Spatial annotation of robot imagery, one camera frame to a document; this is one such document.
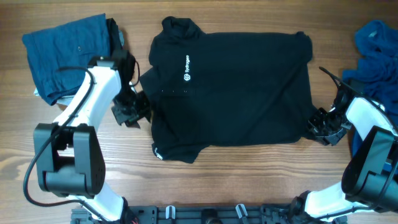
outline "blue fabric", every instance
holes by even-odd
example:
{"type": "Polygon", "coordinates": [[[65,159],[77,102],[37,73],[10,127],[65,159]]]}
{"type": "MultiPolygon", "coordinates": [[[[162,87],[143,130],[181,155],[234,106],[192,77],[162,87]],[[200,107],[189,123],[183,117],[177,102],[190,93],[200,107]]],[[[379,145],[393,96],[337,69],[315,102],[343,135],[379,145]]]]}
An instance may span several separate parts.
{"type": "MultiPolygon", "coordinates": [[[[398,123],[398,30],[383,21],[371,21],[355,33],[355,43],[364,58],[357,70],[343,71],[343,79],[354,78],[365,83],[364,92],[378,99],[387,114],[398,123]]],[[[362,139],[355,132],[352,153],[356,154],[362,139]]]]}
{"type": "Polygon", "coordinates": [[[58,68],[85,67],[95,55],[110,55],[105,14],[25,34],[22,41],[37,91],[50,105],[74,95],[85,77],[84,71],[58,68]]]}

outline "hexagon logo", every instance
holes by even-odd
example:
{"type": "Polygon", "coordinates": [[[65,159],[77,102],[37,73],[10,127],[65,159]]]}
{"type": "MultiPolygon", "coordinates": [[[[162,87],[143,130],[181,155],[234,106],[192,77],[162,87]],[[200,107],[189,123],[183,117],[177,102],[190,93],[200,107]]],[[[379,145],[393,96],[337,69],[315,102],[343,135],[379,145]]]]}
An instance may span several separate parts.
{"type": "Polygon", "coordinates": [[[185,80],[185,81],[191,80],[191,76],[190,76],[188,73],[186,73],[186,74],[184,75],[184,80],[185,80]]]}

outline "navy blue cloth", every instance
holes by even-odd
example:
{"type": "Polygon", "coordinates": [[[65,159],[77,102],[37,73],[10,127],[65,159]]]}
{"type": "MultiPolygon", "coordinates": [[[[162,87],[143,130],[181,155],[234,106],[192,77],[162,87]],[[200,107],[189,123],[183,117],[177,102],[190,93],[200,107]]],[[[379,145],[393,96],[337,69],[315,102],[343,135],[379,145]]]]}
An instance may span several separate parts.
{"type": "MultiPolygon", "coordinates": [[[[357,70],[343,71],[343,79],[354,78],[365,83],[364,92],[380,101],[387,114],[398,123],[398,30],[383,21],[372,21],[355,33],[355,43],[364,58],[357,70]]],[[[356,154],[362,139],[355,132],[352,153],[356,154]]]]}
{"type": "Polygon", "coordinates": [[[58,68],[85,67],[95,55],[110,55],[105,14],[25,34],[22,41],[39,95],[50,105],[74,95],[85,77],[84,71],[58,68]]]}

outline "brown surface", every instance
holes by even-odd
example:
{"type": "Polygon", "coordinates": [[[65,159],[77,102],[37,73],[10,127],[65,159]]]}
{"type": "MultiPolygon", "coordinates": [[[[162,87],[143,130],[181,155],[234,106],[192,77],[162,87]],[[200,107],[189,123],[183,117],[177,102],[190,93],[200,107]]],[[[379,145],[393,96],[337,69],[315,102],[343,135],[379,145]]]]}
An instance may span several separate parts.
{"type": "MultiPolygon", "coordinates": [[[[70,208],[35,207],[22,194],[22,179],[33,153],[32,132],[60,109],[33,96],[35,88],[21,37],[24,33],[105,12],[127,32],[142,71],[149,69],[152,38],[169,15],[191,17],[205,32],[303,30],[313,40],[308,64],[313,104],[329,108],[333,82],[317,67],[341,75],[356,68],[353,35],[372,19],[398,27],[396,2],[132,2],[0,5],[0,223],[68,223],[70,208]]],[[[289,202],[303,191],[340,181],[350,160],[347,138],[335,147],[301,140],[296,144],[209,147],[194,164],[158,160],[150,149],[150,124],[119,127],[110,110],[98,131],[107,165],[106,180],[131,205],[289,202]]],[[[35,171],[30,191],[45,202],[59,200],[39,191],[35,171]]],[[[353,215],[350,223],[397,223],[398,215],[353,215]]]]}

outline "black hoodie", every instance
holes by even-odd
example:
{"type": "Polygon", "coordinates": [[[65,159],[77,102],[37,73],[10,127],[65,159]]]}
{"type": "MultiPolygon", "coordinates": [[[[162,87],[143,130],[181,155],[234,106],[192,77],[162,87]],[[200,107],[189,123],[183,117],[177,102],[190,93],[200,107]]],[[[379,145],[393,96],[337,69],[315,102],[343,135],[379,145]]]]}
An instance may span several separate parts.
{"type": "Polygon", "coordinates": [[[163,160],[192,163],[209,145],[298,141],[312,105],[303,32],[204,33],[167,17],[141,78],[154,111],[152,145],[163,160]]]}

